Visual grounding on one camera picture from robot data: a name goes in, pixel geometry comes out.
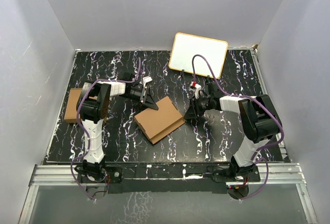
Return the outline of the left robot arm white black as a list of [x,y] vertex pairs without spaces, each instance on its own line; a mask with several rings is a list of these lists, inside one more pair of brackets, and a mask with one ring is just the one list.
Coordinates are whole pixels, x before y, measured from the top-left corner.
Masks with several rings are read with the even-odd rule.
[[108,114],[112,97],[136,100],[144,108],[158,110],[150,93],[150,76],[138,81],[138,74],[124,73],[120,80],[97,80],[85,82],[77,101],[77,122],[84,131],[85,152],[82,166],[75,167],[81,176],[94,182],[102,182],[107,177],[102,146],[103,122]]

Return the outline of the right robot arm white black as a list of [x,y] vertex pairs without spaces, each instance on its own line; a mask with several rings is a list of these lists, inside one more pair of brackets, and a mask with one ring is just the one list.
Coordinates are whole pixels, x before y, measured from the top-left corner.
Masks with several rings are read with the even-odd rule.
[[243,141],[232,156],[228,168],[213,170],[211,173],[215,180],[246,180],[256,168],[261,147],[280,133],[280,120],[270,97],[266,94],[253,97],[222,96],[216,83],[208,84],[208,95],[195,81],[191,82],[190,88],[194,95],[190,98],[185,120],[197,119],[203,116],[205,111],[213,109],[239,114],[244,132]]

